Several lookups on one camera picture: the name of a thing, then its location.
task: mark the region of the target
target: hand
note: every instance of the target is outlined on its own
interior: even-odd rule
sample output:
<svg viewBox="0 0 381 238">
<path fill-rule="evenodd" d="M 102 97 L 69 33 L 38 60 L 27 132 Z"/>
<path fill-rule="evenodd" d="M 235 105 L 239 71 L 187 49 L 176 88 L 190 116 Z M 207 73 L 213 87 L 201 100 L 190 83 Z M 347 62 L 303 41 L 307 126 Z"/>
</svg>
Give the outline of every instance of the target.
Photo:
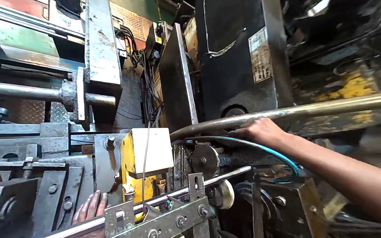
<svg viewBox="0 0 381 238">
<path fill-rule="evenodd" d="M 73 220 L 71 221 L 72 225 L 104 214 L 104 209 L 107 206 L 107 193 L 103 193 L 101 201 L 99 201 L 100 195 L 101 195 L 100 190 L 97 190 L 94 194 L 89 195 L 88 200 L 80 206 L 76 214 L 73 216 Z M 82 237 L 83 238 L 104 238 L 105 229 L 103 228 L 103 229 L 91 232 Z"/>
<path fill-rule="evenodd" d="M 230 136 L 250 138 L 252 141 L 273 149 L 279 149 L 283 140 L 290 134 L 284 132 L 270 118 L 260 118 L 252 123 L 247 123 L 243 128 L 230 132 Z"/>
</svg>

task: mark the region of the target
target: metal rod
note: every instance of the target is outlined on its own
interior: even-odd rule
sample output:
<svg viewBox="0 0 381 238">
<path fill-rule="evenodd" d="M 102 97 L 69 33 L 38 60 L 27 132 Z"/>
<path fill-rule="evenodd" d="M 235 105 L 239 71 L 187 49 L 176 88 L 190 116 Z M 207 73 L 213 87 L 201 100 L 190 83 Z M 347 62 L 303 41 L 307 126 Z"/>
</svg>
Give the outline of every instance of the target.
<svg viewBox="0 0 381 238">
<path fill-rule="evenodd" d="M 262 111 L 239 116 L 202 122 L 179 129 L 170 134 L 171 141 L 183 139 L 202 132 L 239 127 L 258 118 L 289 119 L 296 117 L 315 117 L 341 113 L 365 111 L 381 108 L 381 93 L 369 96 L 338 99 L 308 105 Z"/>
<path fill-rule="evenodd" d="M 212 179 L 204 181 L 204 187 L 208 187 L 210 185 L 229 179 L 231 177 L 244 174 L 250 170 L 251 170 L 251 166 L 245 166 L 237 170 L 234 170 L 230 173 L 214 177 Z M 182 188 L 172 193 L 168 193 L 164 196 L 158 196 L 150 200 L 147 200 L 146 203 L 151 206 L 159 206 L 162 203 L 164 203 L 168 199 L 168 197 L 179 198 L 184 195 L 187 195 L 188 193 L 189 193 L 189 188 Z M 133 210 L 135 214 L 137 214 L 142 212 L 143 208 L 144 208 L 143 205 L 140 203 L 140 204 L 134 205 Z M 123 216 L 122 212 L 117 213 L 117 219 L 119 219 L 122 216 Z M 96 231 L 101 228 L 104 228 L 104 222 L 105 222 L 104 217 L 92 219 L 86 223 L 78 224 L 68 230 L 64 230 L 54 235 L 47 236 L 47 238 L 76 238 L 85 234 L 89 234 L 92 231 Z"/>
<path fill-rule="evenodd" d="M 0 97 L 15 97 L 47 102 L 63 102 L 63 97 L 58 89 L 45 89 L 4 83 L 0 83 Z M 113 107 L 116 105 L 115 97 L 105 95 L 87 93 L 86 101 L 90 105 L 104 105 Z"/>
</svg>

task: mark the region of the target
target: blue hose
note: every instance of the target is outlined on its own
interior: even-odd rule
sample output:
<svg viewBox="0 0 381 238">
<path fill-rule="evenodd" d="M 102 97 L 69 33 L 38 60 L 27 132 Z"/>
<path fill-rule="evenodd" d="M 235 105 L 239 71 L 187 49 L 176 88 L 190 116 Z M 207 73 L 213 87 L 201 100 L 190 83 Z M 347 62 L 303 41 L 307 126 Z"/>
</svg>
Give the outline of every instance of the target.
<svg viewBox="0 0 381 238">
<path fill-rule="evenodd" d="M 249 145 L 249 146 L 261 149 L 261 150 L 264 150 L 267 153 L 275 156 L 276 158 L 278 158 L 281 161 L 283 161 L 286 165 L 288 165 L 292 169 L 292 174 L 290 176 L 290 180 L 289 179 L 276 179 L 275 180 L 276 183 L 291 182 L 291 181 L 293 181 L 293 179 L 295 177 L 299 176 L 298 166 L 292 160 L 290 160 L 288 157 L 284 156 L 283 154 L 277 152 L 274 149 L 270 149 L 268 147 L 265 147 L 265 146 L 257 144 L 257 143 L 253 143 L 253 142 L 249 142 L 249 141 L 244 141 L 244 140 L 241 140 L 241 139 L 236 139 L 236 138 L 231 138 L 231 137 L 224 137 L 224 136 L 199 136 L 199 137 L 186 138 L 185 140 L 201 140 L 201 139 L 202 140 L 234 141 L 234 142 L 237 142 L 237 143 L 243 143 L 243 144 L 246 144 L 246 145 Z"/>
</svg>

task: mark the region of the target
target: diamond plate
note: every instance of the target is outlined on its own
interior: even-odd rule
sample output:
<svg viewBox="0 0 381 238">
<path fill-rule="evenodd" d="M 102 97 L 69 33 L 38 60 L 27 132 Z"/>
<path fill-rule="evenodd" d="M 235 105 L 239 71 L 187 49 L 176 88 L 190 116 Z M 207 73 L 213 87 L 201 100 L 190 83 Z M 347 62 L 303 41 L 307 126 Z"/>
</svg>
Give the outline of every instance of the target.
<svg viewBox="0 0 381 238">
<path fill-rule="evenodd" d="M 145 25 L 148 24 L 148 20 L 141 17 L 140 15 L 129 11 L 125 8 L 120 7 L 119 5 L 110 2 L 110 8 L 111 8 L 111 14 L 115 17 L 118 17 L 123 20 L 123 23 L 125 26 L 130 28 L 130 30 L 133 33 L 133 36 L 136 39 L 146 41 L 146 37 L 148 36 L 148 30 L 145 33 L 143 28 L 143 22 L 145 22 Z"/>
<path fill-rule="evenodd" d="M 60 102 L 51 102 L 50 122 L 70 122 L 69 113 Z"/>
<path fill-rule="evenodd" d="M 6 120 L 20 124 L 39 124 L 45 119 L 45 102 L 17 98 L 1 98 L 0 107 L 10 114 Z"/>
</svg>

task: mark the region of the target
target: label sticker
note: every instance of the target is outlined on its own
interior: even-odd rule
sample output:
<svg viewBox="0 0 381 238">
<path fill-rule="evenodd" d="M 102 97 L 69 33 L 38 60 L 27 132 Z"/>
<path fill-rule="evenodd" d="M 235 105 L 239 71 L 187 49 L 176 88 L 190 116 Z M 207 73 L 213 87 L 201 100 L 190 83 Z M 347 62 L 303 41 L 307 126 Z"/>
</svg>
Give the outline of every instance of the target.
<svg viewBox="0 0 381 238">
<path fill-rule="evenodd" d="M 270 48 L 267 40 L 267 29 L 264 27 L 249 39 L 249 51 L 251 53 L 252 73 L 254 84 L 266 80 L 272 76 Z"/>
</svg>

